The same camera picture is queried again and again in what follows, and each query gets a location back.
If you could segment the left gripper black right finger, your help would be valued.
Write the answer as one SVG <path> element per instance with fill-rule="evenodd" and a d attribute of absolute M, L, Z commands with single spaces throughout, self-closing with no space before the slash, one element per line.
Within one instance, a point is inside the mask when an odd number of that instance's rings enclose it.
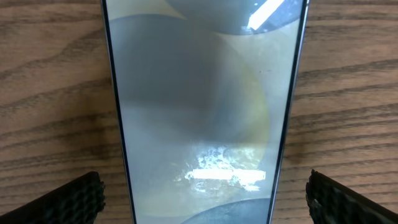
<path fill-rule="evenodd" d="M 305 191 L 314 224 L 397 224 L 396 213 L 315 170 Z"/>

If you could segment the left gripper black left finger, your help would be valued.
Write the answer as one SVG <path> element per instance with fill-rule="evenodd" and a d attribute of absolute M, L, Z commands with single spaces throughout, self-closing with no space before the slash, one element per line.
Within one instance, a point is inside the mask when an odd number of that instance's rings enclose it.
<path fill-rule="evenodd" d="M 1 224 L 93 224 L 104 200 L 104 182 L 91 171 L 1 215 Z"/>

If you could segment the black Galaxy smartphone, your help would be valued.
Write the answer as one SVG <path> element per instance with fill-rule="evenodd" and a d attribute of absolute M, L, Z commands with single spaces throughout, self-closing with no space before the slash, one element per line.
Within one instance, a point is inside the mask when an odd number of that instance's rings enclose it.
<path fill-rule="evenodd" d="M 308 0 L 101 3 L 134 223 L 270 223 Z"/>

